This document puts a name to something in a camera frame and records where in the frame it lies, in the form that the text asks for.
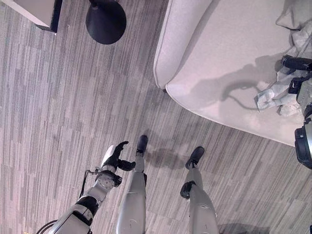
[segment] black cable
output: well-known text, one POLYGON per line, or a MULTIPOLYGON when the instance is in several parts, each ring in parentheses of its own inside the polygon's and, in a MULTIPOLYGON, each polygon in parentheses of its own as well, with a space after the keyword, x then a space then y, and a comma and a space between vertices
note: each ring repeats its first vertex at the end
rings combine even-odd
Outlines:
POLYGON ((82 187, 81 187, 81 192, 80 192, 79 198, 81 198, 83 193, 84 193, 84 185, 86 184, 88 174, 97 175, 99 173, 101 173, 101 172, 99 172, 97 169, 94 172, 91 172, 90 170, 86 170, 84 172, 84 177, 83 177, 83 182, 82 182, 82 187))
POLYGON ((44 224, 38 232, 36 232, 36 234, 43 234, 46 230, 48 230, 49 228, 51 228, 55 223, 57 222, 57 220, 53 220, 51 222, 48 222, 46 224, 44 224))

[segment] floor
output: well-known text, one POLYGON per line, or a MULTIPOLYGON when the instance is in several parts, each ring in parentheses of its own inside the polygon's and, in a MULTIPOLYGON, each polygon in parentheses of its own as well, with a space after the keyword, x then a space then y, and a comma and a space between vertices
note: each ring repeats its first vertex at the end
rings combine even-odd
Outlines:
MULTIPOLYGON (((311 174, 295 149, 216 124, 158 89, 153 58, 166 0, 122 0, 128 25, 113 45, 85 28, 86 0, 63 1, 57 35, 0 3, 0 233, 34 234, 75 203, 83 172, 111 144, 132 160, 147 134, 147 234, 187 234, 179 196, 184 162, 202 145, 204 190, 223 234, 307 234, 311 174)), ((100 208, 95 234, 114 233, 123 177, 100 208)))

